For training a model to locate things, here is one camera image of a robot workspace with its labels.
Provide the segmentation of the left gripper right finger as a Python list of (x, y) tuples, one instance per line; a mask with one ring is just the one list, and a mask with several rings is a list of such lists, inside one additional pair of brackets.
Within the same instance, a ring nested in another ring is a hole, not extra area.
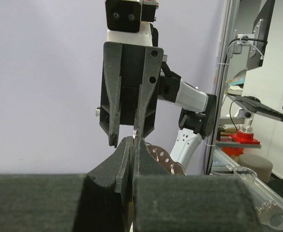
[(143, 174), (140, 159), (151, 156), (144, 139), (135, 138), (135, 232), (261, 232), (248, 187), (218, 176)]

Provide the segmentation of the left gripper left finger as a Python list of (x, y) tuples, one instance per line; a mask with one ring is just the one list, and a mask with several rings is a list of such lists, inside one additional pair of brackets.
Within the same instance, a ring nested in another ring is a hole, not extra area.
[(132, 137), (87, 174), (0, 174), (0, 232), (127, 232)]

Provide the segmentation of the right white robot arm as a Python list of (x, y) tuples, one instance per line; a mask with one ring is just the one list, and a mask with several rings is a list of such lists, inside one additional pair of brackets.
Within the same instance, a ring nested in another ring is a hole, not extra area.
[(213, 132), (216, 96), (199, 91), (170, 70), (151, 24), (136, 33), (108, 30), (97, 115), (109, 144), (117, 146), (121, 125), (133, 126), (135, 138), (147, 137), (154, 130), (158, 100), (181, 108), (178, 135), (171, 153), (154, 145), (148, 149), (170, 174), (185, 174), (193, 153)]

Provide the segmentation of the monitor on arm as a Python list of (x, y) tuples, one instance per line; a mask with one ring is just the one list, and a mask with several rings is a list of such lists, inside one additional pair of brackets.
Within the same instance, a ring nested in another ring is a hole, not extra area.
[(234, 48), (239, 47), (240, 53), (243, 47), (249, 47), (247, 71), (263, 65), (274, 5), (275, 0), (267, 0), (253, 23), (251, 34), (239, 34), (236, 37)]

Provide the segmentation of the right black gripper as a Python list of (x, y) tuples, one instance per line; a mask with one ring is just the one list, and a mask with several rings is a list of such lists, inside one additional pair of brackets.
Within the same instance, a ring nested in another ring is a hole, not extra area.
[(154, 130), (163, 56), (159, 47), (104, 43), (100, 126), (110, 146), (121, 125), (134, 126), (139, 138)]

